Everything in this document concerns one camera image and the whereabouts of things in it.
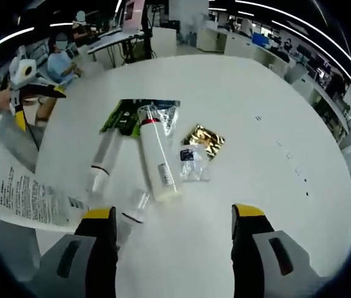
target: small plastic bag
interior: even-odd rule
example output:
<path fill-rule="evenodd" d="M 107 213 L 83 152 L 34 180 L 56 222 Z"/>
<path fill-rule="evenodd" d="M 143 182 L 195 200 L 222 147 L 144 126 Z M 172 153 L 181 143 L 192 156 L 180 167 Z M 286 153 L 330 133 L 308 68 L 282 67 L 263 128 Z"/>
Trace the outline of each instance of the small plastic bag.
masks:
<path fill-rule="evenodd" d="M 183 181 L 208 181 L 208 156 L 201 144 L 181 146 L 181 179 Z"/>

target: bottle label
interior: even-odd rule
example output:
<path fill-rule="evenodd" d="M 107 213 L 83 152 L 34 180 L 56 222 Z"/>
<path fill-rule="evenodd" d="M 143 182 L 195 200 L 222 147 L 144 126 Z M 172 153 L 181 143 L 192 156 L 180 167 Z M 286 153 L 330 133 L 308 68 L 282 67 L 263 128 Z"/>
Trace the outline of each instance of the bottle label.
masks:
<path fill-rule="evenodd" d="M 170 175 L 169 168 L 165 163 L 162 163 L 158 166 L 159 176 L 161 177 L 163 186 L 172 185 L 172 179 Z"/>

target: gold foil packet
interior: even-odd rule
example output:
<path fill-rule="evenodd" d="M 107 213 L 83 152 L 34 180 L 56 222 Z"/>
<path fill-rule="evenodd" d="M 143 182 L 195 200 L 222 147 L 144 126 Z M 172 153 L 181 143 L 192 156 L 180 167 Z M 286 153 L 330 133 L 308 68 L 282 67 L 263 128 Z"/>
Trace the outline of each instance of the gold foil packet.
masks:
<path fill-rule="evenodd" d="M 221 146 L 224 145 L 225 139 L 220 135 L 204 128 L 201 125 L 196 125 L 190 134 L 182 141 L 183 145 L 201 144 L 205 147 L 209 160 L 219 152 Z"/>

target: blue shirt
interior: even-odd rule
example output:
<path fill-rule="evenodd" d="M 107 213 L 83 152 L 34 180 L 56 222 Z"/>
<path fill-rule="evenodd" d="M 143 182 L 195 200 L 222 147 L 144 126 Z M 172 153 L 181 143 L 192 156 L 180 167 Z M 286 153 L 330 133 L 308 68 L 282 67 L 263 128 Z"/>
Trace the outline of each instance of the blue shirt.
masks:
<path fill-rule="evenodd" d="M 62 76 L 61 74 L 67 70 L 71 64 L 72 61 L 65 51 L 50 54 L 47 60 L 47 71 L 50 78 L 59 84 L 70 83 L 74 78 L 74 71 L 71 71 L 66 76 Z"/>

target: white plastic bottle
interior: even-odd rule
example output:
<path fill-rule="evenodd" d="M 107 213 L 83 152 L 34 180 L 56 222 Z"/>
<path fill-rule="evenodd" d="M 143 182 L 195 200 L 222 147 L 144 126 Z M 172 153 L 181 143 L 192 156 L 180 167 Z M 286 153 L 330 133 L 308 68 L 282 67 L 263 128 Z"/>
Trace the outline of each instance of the white plastic bottle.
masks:
<path fill-rule="evenodd" d="M 158 110 L 154 105 L 138 109 L 145 164 L 155 201 L 168 201 L 181 195 L 180 166 L 170 150 Z"/>

